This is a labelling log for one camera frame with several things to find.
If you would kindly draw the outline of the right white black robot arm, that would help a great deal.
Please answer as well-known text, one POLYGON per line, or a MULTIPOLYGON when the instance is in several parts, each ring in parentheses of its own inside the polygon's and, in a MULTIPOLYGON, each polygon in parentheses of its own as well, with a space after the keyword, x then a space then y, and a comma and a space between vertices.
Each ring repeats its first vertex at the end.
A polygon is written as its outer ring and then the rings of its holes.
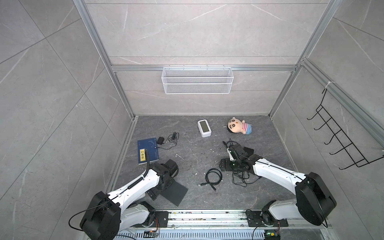
POLYGON ((228 141, 225 146, 229 157, 221 159, 219 166, 223 172, 266 178, 295 195, 291 200, 268 202, 259 217, 251 217, 253 221, 259 220, 261 224, 272 226, 281 220, 304 219, 315 226, 329 226, 327 217, 337 206, 337 201, 320 175, 288 170, 237 142, 228 141))

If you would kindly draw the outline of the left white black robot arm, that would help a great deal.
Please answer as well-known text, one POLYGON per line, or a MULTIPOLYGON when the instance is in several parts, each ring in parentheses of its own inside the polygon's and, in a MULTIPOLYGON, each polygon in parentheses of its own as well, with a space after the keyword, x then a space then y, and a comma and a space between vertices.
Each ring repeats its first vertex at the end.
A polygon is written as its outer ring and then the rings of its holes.
POLYGON ((84 216, 77 230, 92 240, 113 240, 129 227, 150 226, 156 219, 156 210, 143 198, 156 200, 161 195, 178 207, 188 191, 175 181, 178 173, 173 160, 147 163, 146 170, 123 187, 108 194, 95 194, 88 208, 81 211, 84 216))

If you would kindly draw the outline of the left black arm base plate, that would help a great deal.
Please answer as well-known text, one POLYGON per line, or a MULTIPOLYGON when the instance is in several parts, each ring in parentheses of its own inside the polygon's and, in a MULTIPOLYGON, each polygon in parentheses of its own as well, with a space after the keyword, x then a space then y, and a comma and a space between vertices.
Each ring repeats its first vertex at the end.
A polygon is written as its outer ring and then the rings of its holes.
POLYGON ((169 212, 151 212, 147 219, 141 224, 143 227, 160 227, 166 228, 169 221, 169 212))

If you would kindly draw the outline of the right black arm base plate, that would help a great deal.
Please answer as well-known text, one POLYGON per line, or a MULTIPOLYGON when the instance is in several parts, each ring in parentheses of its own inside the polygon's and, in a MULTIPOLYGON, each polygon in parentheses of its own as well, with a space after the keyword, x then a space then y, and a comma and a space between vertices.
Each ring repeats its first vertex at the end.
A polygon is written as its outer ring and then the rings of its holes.
POLYGON ((276 220, 269 212, 246 210, 249 227, 288 227, 286 219, 276 220))

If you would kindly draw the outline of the black ribbed network switch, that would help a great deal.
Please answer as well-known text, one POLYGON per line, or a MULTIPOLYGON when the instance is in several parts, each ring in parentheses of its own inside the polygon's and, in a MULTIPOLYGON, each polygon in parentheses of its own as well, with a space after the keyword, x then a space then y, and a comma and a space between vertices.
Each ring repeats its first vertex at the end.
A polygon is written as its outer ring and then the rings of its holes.
POLYGON ((240 152, 240 156, 241 157, 249 158, 250 156, 252 156, 254 154, 254 150, 253 149, 250 149, 250 148, 247 148, 247 147, 243 147, 241 149, 242 149, 241 152, 240 152))

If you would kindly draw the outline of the black perforated box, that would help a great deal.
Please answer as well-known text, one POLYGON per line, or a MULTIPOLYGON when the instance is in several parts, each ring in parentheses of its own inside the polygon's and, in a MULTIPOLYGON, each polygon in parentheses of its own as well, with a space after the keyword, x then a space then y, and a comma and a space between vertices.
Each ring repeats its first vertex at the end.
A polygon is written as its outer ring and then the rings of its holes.
POLYGON ((178 182, 173 182, 169 187, 164 189, 160 195, 170 201, 175 206, 179 206, 186 196, 188 189, 178 182))

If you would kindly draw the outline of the black adapter with thin cord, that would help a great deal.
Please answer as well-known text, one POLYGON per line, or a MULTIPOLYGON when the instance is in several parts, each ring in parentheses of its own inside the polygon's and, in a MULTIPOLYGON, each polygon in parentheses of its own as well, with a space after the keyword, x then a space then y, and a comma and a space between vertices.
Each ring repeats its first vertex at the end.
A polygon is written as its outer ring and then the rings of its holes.
POLYGON ((178 132, 173 132, 172 134, 170 134, 167 137, 167 139, 165 139, 163 137, 159 137, 157 139, 158 149, 170 150, 170 149, 176 147, 178 144, 179 137, 180 137, 180 134, 178 132), (170 144, 170 146, 162 147, 162 145, 164 145, 164 144, 170 144))

